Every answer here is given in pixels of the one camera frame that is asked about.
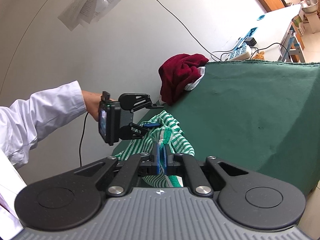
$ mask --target striped cloth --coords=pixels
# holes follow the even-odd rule
[[[141,140],[132,140],[129,146],[119,154],[115,155],[119,160],[127,160],[128,157],[136,153],[151,153],[153,143],[159,143],[160,148],[160,174],[157,176],[143,177],[144,181],[152,187],[180,187],[177,176],[165,176],[163,170],[163,148],[169,144],[172,153],[185,153],[195,155],[191,144],[184,138],[183,131],[179,127],[179,122],[166,111],[155,115],[145,123],[160,123],[162,126],[150,130]]]

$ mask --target white shirt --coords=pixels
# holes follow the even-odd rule
[[[0,238],[9,240],[22,230],[14,211],[16,195],[26,184],[16,171],[28,162],[29,150],[57,128],[85,113],[77,81],[0,106]]]

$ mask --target tiled floor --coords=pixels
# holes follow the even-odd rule
[[[302,37],[305,45],[303,51],[306,62],[320,62],[320,33],[312,33],[306,25]],[[306,210],[300,220],[299,227],[312,239],[320,238],[320,182],[315,191],[307,198]]]

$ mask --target red cloth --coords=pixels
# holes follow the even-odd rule
[[[159,68],[162,81],[161,100],[169,106],[173,105],[179,99],[185,86],[195,82],[201,76],[197,68],[204,66],[208,61],[201,54],[178,54],[169,58]]]

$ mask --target metal bowl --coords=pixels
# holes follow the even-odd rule
[[[303,0],[300,2],[302,11],[305,13],[313,13],[319,8],[318,0]]]

